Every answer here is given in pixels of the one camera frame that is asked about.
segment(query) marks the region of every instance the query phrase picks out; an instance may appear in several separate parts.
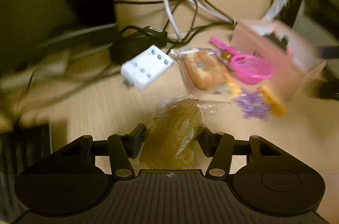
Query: pink plastic sieve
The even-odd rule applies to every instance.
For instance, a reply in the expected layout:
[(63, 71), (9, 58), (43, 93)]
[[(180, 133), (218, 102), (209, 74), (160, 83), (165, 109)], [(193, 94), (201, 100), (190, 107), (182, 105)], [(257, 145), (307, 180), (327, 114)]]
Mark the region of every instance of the pink plastic sieve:
[(268, 60), (257, 56), (240, 54), (237, 50), (232, 49), (215, 36), (211, 37), (210, 41), (234, 55), (230, 65), (240, 81), (254, 85), (261, 82), (264, 78), (273, 76), (274, 68)]

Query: open box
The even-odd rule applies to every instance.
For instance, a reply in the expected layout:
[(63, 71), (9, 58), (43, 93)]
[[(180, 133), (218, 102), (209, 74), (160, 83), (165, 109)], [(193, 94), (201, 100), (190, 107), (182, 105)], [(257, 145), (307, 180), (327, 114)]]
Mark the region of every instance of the open box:
[[(272, 32), (280, 39), (287, 37), (291, 54), (265, 36)], [(274, 75), (263, 83), (282, 100), (292, 99), (318, 78), (326, 65), (314, 46), (279, 21), (240, 20), (231, 45), (241, 53), (263, 57), (273, 64)]]

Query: clear plastic wrapper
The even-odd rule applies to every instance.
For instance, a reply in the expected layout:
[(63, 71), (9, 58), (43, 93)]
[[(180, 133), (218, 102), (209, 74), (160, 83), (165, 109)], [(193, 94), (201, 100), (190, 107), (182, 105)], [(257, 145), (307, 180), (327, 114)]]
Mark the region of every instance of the clear plastic wrapper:
[(182, 97), (159, 102), (136, 163), (146, 169), (190, 169), (194, 138), (222, 104)]
[(172, 50), (171, 55), (179, 62), (184, 83), (190, 93), (241, 92), (214, 50), (207, 48)]

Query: wooden desk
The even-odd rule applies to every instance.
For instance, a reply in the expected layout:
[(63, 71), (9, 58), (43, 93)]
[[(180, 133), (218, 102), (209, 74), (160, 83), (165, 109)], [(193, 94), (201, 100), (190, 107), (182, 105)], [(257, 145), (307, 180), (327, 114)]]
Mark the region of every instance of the wooden desk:
[[(189, 47), (209, 47), (207, 41), (212, 35), (227, 39), (229, 32), (203, 32)], [(93, 74), (109, 62), (108, 51), (98, 53), (71, 64), (68, 74)], [(159, 100), (187, 95), (177, 63), (142, 92), (128, 89), (122, 82), (121, 75), (100, 81), (59, 104), (26, 114), (23, 124), (28, 126), (50, 121), (53, 149), (56, 150), (84, 134), (92, 135), (94, 140), (102, 140), (111, 134), (129, 133), (138, 123), (147, 124)], [(76, 85), (59, 81), (34, 83), (22, 104), (59, 95)], [(16, 100), (19, 93), (8, 93), (7, 98)], [(310, 98), (304, 92), (289, 102), (288, 108), (285, 116), (263, 122), (245, 120), (235, 104), (226, 104), (208, 127), (212, 132), (230, 133), (236, 139), (263, 136), (316, 169), (326, 183), (318, 213), (332, 224), (339, 223), (339, 103)], [(205, 171), (209, 162), (210, 159), (205, 158), (196, 145), (193, 168)], [(244, 156), (234, 156), (231, 171), (235, 172), (243, 165)], [(110, 172), (108, 158), (98, 158), (97, 166)]]

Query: black monitor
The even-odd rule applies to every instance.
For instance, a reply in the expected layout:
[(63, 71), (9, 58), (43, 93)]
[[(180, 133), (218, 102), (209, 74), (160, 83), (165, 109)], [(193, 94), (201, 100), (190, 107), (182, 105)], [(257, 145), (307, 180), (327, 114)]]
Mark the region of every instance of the black monitor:
[(45, 55), (118, 37), (113, 0), (0, 0), (0, 75)]

